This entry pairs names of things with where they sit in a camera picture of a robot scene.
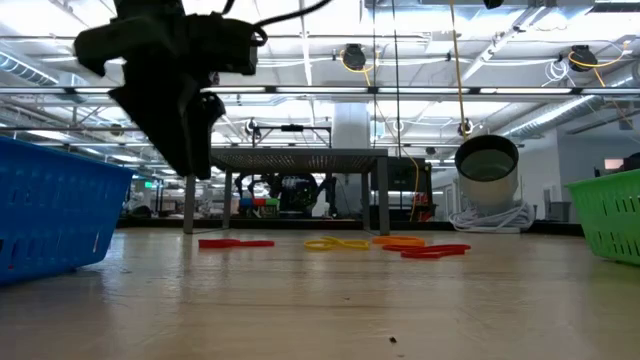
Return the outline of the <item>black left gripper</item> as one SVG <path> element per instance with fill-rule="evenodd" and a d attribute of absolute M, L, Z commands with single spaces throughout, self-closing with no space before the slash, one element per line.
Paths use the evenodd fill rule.
<path fill-rule="evenodd" d="M 201 93 L 211 85 L 213 70 L 202 61 L 214 40 L 213 14 L 121 14 L 80 32 L 74 50 L 79 64 L 100 77 L 108 61 L 123 59 L 124 83 L 109 97 L 179 175 L 209 179 L 212 128 L 225 114 L 215 93 Z M 192 169 L 177 100 L 194 100 Z"/>

